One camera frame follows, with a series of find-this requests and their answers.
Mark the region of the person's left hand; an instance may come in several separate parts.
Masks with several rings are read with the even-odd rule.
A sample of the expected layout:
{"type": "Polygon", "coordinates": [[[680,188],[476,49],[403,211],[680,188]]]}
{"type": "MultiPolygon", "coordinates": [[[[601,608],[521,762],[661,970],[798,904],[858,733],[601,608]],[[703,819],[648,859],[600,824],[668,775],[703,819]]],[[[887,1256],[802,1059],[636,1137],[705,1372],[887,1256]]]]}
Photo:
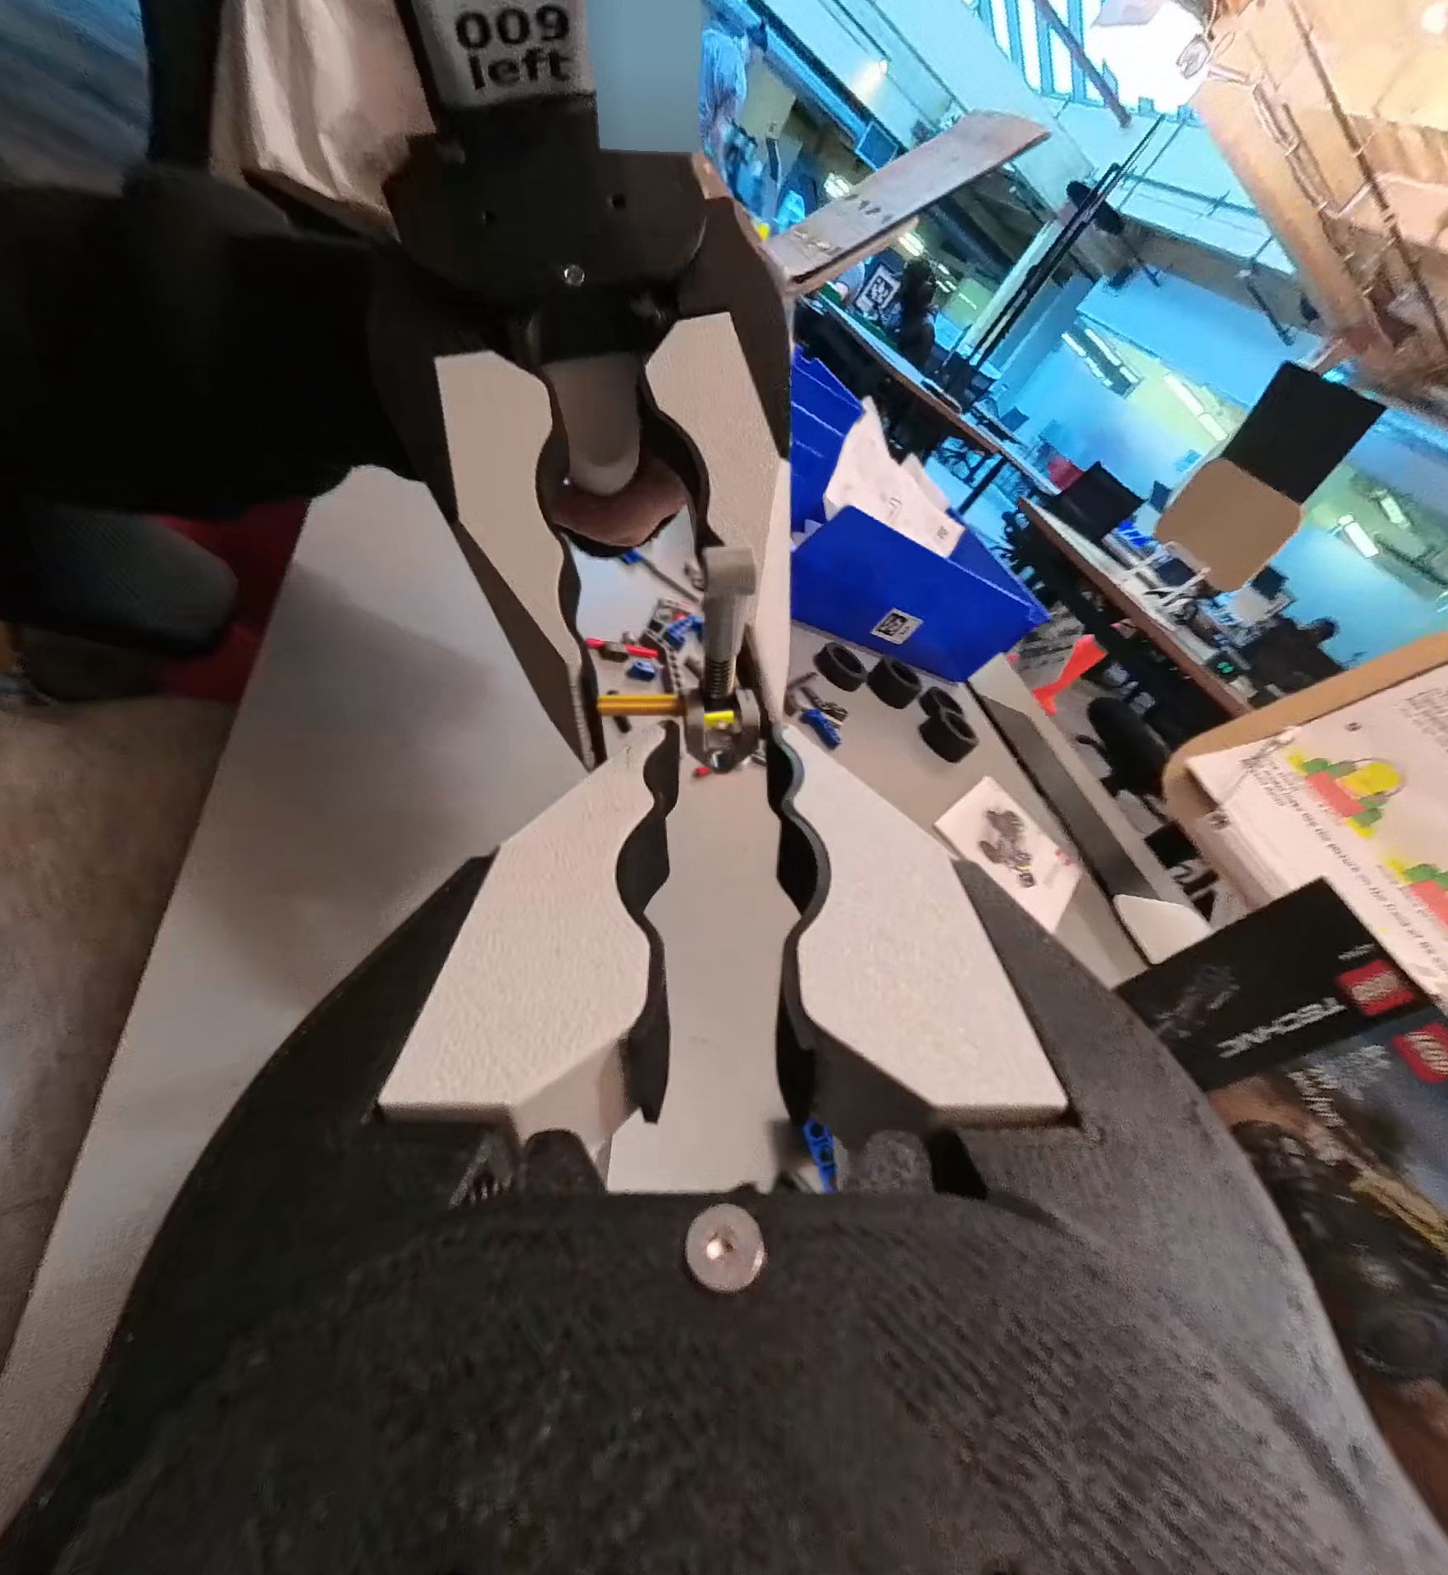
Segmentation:
{"type": "Polygon", "coordinates": [[[688,507],[685,483],[663,462],[640,465],[615,493],[590,492],[573,480],[560,482],[550,492],[556,528],[595,555],[621,555],[643,547],[688,507]]]}

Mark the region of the orange cone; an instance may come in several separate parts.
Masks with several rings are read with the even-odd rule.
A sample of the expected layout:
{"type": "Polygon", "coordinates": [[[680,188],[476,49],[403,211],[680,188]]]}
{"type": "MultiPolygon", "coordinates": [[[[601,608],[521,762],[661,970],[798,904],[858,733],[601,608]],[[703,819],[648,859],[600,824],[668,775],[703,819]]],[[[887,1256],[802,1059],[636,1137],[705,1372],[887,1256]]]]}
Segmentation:
{"type": "Polygon", "coordinates": [[[1075,640],[1055,677],[1033,688],[1035,698],[1050,717],[1055,717],[1060,708],[1060,698],[1105,660],[1107,650],[1098,638],[1093,635],[1080,637],[1075,640]]]}

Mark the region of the beige and black panel stand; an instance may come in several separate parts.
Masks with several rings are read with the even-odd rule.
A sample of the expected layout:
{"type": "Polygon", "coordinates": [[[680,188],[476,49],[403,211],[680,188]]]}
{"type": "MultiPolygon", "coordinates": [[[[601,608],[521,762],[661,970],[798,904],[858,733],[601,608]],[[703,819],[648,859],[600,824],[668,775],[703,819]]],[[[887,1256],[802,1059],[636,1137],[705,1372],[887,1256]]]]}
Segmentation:
{"type": "Polygon", "coordinates": [[[1299,533],[1309,500],[1385,410],[1347,383],[1284,363],[1245,421],[1177,490],[1154,540],[1214,588],[1244,588],[1299,533]]]}

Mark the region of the car picture leaflet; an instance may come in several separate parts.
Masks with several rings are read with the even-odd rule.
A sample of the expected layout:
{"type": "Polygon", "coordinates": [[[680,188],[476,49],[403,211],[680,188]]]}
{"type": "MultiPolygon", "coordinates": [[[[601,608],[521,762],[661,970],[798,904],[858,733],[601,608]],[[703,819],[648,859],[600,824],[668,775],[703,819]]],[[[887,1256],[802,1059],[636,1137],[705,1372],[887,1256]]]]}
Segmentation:
{"type": "Polygon", "coordinates": [[[1055,932],[1083,867],[1012,797],[983,777],[933,824],[952,852],[985,870],[1047,932],[1055,932]]]}

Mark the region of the person's left forearm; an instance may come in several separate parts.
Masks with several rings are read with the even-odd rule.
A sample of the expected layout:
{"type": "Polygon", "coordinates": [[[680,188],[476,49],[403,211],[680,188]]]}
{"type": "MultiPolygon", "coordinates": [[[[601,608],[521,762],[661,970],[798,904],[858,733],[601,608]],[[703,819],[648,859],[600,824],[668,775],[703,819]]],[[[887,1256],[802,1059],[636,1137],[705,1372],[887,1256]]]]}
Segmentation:
{"type": "Polygon", "coordinates": [[[378,255],[194,170],[0,166],[0,617],[49,603],[59,507],[224,520],[420,478],[376,380],[378,255]]]}

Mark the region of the blue bin with square tag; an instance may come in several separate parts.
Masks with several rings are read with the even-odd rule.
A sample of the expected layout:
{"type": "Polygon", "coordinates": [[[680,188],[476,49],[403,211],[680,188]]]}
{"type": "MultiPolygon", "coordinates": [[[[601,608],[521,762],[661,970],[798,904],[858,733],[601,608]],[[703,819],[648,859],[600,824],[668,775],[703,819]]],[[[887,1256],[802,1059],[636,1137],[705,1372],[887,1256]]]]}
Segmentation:
{"type": "Polygon", "coordinates": [[[945,555],[848,505],[793,547],[793,618],[965,682],[1050,610],[973,532],[945,555]]]}

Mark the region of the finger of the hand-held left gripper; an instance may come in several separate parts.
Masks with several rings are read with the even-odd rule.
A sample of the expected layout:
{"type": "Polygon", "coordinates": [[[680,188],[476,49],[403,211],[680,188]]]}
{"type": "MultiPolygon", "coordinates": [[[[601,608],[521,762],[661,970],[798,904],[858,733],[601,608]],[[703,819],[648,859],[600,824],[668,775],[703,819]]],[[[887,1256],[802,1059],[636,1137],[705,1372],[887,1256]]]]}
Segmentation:
{"type": "Polygon", "coordinates": [[[541,493],[555,438],[550,388],[490,348],[440,356],[436,380],[458,540],[541,708],[591,772],[606,747],[575,625],[580,580],[541,493]]]}
{"type": "Polygon", "coordinates": [[[675,325],[650,356],[645,400],[653,445],[688,488],[690,543],[753,555],[736,682],[753,697],[756,723],[776,723],[793,647],[792,462],[780,453],[733,318],[675,325]]]}

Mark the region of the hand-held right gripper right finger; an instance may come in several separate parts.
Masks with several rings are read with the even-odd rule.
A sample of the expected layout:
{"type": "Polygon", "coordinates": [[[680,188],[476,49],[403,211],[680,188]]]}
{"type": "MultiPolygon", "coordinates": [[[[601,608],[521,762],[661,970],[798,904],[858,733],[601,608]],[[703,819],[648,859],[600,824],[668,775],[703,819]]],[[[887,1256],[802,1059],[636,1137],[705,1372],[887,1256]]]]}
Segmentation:
{"type": "Polygon", "coordinates": [[[778,1077],[848,1149],[887,1132],[1043,1126],[1068,1092],[955,859],[793,725],[768,743],[797,917],[778,1077]]]}

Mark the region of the white paper sheet in bin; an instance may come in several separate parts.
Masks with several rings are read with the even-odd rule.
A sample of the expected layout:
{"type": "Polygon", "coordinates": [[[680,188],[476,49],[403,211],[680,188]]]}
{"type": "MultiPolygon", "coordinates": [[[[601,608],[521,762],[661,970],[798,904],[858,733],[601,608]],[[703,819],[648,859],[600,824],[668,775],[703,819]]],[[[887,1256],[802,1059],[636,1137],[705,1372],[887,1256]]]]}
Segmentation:
{"type": "Polygon", "coordinates": [[[965,525],[918,457],[897,460],[872,398],[852,425],[823,495],[825,520],[855,508],[940,557],[953,557],[965,525]]]}

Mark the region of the tilted grey sign board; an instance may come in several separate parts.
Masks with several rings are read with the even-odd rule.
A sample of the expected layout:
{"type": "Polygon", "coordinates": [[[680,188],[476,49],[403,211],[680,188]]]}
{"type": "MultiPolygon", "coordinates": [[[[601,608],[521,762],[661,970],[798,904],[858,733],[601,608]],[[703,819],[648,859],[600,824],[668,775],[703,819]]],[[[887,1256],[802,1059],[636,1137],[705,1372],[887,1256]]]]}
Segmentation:
{"type": "Polygon", "coordinates": [[[890,246],[920,213],[1050,138],[1050,126],[1000,111],[972,111],[875,170],[761,246],[780,295],[795,300],[890,246]]]}

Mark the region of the pile of loose toy bricks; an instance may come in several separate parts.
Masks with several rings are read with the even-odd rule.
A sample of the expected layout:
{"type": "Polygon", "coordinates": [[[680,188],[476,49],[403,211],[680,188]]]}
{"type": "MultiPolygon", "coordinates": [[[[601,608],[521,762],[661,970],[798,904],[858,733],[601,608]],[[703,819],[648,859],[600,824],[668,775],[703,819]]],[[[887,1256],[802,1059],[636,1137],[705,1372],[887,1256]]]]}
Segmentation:
{"type": "Polygon", "coordinates": [[[728,697],[706,698],[700,612],[661,598],[645,623],[583,640],[595,662],[596,718],[605,728],[628,733],[638,722],[673,722],[701,775],[728,772],[743,760],[766,764],[765,710],[746,683],[743,662],[728,697]]]}

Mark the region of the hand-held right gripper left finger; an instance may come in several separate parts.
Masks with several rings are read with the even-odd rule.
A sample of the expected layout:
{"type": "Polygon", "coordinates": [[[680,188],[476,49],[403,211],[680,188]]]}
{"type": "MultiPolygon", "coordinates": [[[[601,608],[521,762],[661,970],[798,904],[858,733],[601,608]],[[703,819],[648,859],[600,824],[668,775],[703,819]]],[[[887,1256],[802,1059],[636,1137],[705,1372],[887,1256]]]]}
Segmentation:
{"type": "Polygon", "coordinates": [[[408,1032],[379,1111],[475,1124],[518,1147],[563,1132],[611,1179],[618,1132],[671,1082],[666,944],[680,735],[633,733],[503,842],[408,1032]]]}

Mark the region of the plain blue bin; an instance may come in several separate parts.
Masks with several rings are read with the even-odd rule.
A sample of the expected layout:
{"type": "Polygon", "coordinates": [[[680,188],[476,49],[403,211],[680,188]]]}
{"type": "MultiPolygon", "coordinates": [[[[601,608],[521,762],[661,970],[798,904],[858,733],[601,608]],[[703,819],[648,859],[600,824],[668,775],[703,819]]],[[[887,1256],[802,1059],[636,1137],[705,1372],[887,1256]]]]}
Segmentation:
{"type": "Polygon", "coordinates": [[[875,411],[803,348],[793,355],[792,523],[802,538],[847,507],[880,510],[888,473],[875,411]]]}

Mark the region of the grey toy shock absorber assembly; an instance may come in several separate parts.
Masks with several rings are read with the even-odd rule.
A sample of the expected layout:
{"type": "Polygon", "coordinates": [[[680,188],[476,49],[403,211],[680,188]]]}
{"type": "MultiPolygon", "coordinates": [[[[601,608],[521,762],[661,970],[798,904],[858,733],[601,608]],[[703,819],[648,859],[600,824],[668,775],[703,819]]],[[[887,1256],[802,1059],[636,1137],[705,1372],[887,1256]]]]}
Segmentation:
{"type": "MultiPolygon", "coordinates": [[[[750,612],[758,580],[751,552],[741,545],[711,545],[701,553],[700,575],[698,612],[705,622],[706,698],[710,702],[726,698],[735,687],[736,665],[743,662],[746,683],[765,710],[768,730],[768,700],[763,697],[760,670],[751,650],[750,612]]],[[[748,762],[743,760],[725,774],[748,762]]]]}

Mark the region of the toy set box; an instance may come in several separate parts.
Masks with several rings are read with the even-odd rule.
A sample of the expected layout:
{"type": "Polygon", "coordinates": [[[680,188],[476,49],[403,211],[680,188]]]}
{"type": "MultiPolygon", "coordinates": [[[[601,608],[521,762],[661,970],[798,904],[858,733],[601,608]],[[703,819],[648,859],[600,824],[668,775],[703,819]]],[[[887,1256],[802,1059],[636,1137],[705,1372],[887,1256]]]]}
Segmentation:
{"type": "Polygon", "coordinates": [[[1274,1197],[1448,1531],[1448,1015],[1325,882],[1122,985],[1274,1197]]]}

